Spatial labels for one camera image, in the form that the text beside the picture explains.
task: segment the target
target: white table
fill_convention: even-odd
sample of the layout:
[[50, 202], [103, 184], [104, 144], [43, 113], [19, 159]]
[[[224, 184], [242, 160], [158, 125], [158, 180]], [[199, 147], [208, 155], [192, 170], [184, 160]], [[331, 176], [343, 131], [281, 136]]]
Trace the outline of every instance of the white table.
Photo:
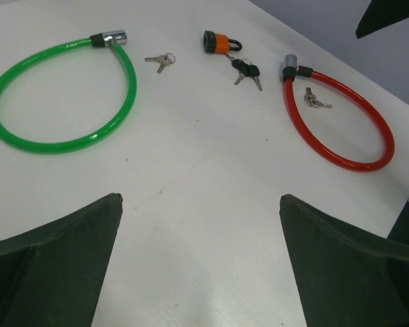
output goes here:
[[[305, 326], [284, 235], [286, 193], [386, 236], [409, 196], [409, 106], [246, 0], [55, 1], [0, 5], [0, 75], [62, 42], [125, 29], [138, 75], [131, 115], [83, 151], [34, 155], [0, 141], [0, 240], [62, 217], [110, 192], [124, 214], [93, 325]], [[240, 40], [262, 70], [233, 85], [223, 56], [205, 54], [210, 29]], [[144, 57], [173, 52], [156, 74]], [[397, 150], [383, 170], [358, 174], [318, 156], [295, 131], [279, 81], [288, 53], [341, 80], [387, 120]], [[303, 106], [305, 87], [333, 109]], [[3, 122], [39, 141], [82, 136], [125, 95], [109, 50], [81, 50], [27, 72], [3, 96]], [[312, 131], [352, 159], [380, 155], [364, 114], [298, 80]]]

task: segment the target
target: gray wall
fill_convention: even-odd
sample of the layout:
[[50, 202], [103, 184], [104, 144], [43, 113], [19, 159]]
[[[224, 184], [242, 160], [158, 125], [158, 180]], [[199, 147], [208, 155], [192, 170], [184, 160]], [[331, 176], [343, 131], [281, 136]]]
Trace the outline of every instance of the gray wall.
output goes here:
[[250, 1], [409, 104], [409, 19], [358, 40], [370, 0]]

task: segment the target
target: orange and black disc lock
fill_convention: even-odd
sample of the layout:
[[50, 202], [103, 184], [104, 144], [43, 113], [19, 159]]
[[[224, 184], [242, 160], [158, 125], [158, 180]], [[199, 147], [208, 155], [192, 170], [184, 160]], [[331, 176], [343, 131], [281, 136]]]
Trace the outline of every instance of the orange and black disc lock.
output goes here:
[[212, 31], [204, 31], [203, 46], [204, 51], [208, 53], [222, 53], [224, 55], [228, 54], [229, 51], [240, 51], [243, 48], [239, 41], [229, 39], [227, 35]]

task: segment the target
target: green cable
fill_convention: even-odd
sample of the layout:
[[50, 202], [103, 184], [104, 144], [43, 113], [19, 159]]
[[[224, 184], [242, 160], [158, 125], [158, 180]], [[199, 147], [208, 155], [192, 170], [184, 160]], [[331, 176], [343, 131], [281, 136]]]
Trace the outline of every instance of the green cable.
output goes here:
[[[93, 42], [93, 40], [91, 40], [92, 38], [93, 37], [60, 44], [58, 46], [53, 46], [52, 48], [43, 50], [17, 63], [15, 66], [11, 67], [8, 71], [6, 71], [6, 73], [4, 73], [0, 77], [0, 97], [5, 91], [6, 87], [8, 87], [13, 80], [19, 75], [21, 75], [23, 72], [27, 71], [29, 68], [33, 67], [34, 65], [42, 61], [63, 54], [65, 52], [91, 46], [93, 45], [91, 43]], [[118, 58], [123, 62], [129, 86], [127, 90], [127, 96], [124, 100], [121, 109], [107, 124], [105, 124], [105, 126], [94, 131], [93, 133], [90, 133], [81, 138], [77, 138], [75, 140], [59, 143], [42, 143], [32, 142], [19, 138], [18, 136], [15, 136], [14, 134], [10, 133], [0, 122], [0, 139], [8, 143], [9, 145], [14, 146], [23, 151], [53, 154], [66, 153], [85, 148], [100, 140], [103, 140], [106, 136], [108, 136], [116, 128], [118, 128], [118, 126], [120, 126], [120, 124], [129, 114], [134, 104], [136, 97], [136, 74], [132, 62], [130, 61], [127, 53], [122, 49], [122, 47], [120, 47], [120, 45], [118, 44], [113, 44], [113, 42], [108, 45], [112, 46], [112, 49], [117, 54]]]

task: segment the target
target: red cable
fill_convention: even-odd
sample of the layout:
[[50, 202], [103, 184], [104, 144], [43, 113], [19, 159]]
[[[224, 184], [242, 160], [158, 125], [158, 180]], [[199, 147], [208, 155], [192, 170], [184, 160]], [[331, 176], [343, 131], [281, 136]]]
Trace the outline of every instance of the red cable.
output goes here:
[[312, 78], [319, 80], [338, 91], [342, 92], [344, 95], [347, 95], [350, 99], [356, 102], [361, 109], [368, 115], [368, 117], [376, 124], [379, 132], [382, 134], [384, 142], [384, 153], [383, 156], [375, 161], [370, 163], [363, 163], [352, 161], [341, 157], [340, 155], [334, 153], [332, 150], [328, 149], [323, 143], [321, 143], [313, 133], [307, 128], [306, 124], [303, 122], [297, 105], [294, 98], [294, 90], [292, 89], [293, 79], [287, 78], [285, 81], [285, 92], [286, 92], [286, 105], [288, 107], [288, 113], [291, 117], [294, 126], [303, 139], [308, 143], [319, 155], [323, 156], [325, 159], [334, 163], [335, 165], [353, 170], [355, 172], [373, 172], [385, 167], [392, 160], [395, 151], [394, 137], [389, 129], [387, 122], [383, 117], [378, 113], [378, 111], [363, 97], [358, 93], [354, 92], [352, 89], [346, 85], [330, 78], [324, 74], [314, 72]]

